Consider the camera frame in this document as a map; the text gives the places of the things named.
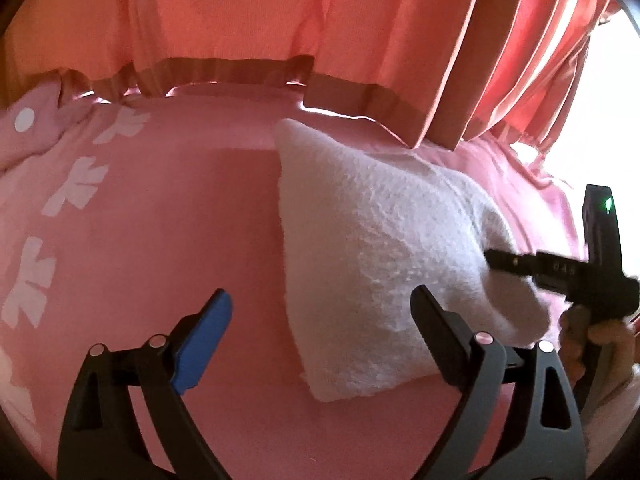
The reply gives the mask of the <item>cream sweater with black hearts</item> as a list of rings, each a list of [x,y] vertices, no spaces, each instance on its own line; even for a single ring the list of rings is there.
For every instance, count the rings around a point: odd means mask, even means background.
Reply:
[[[420,285],[504,344],[547,333],[548,304],[533,284],[486,262],[489,249],[516,243],[471,178],[416,156],[368,154],[292,119],[274,140],[286,315],[315,399],[374,396],[436,373],[410,313]]]

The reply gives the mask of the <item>pink pillow with white dot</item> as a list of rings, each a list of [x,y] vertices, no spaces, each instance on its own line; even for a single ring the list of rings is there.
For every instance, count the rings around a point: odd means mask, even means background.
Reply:
[[[63,129],[58,107],[61,84],[50,80],[1,112],[1,170],[6,171],[58,142]]]

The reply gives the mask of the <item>orange-pink curtain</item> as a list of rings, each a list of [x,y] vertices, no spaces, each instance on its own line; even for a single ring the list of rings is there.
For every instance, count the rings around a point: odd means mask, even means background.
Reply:
[[[116,100],[189,82],[284,87],[408,146],[486,132],[548,151],[614,0],[24,0],[1,101],[49,74]]]

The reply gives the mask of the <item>pink fleece blanket with bows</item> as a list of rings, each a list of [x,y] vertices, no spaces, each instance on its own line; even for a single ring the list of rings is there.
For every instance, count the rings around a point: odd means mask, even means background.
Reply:
[[[305,113],[284,91],[58,107],[58,142],[1,170],[1,405],[44,469],[89,347],[137,347],[224,288],[231,325],[186,404],[230,474],[410,478],[457,393],[430,377],[370,398],[311,396],[285,317],[272,129],[292,117],[376,154],[398,152],[390,136]]]

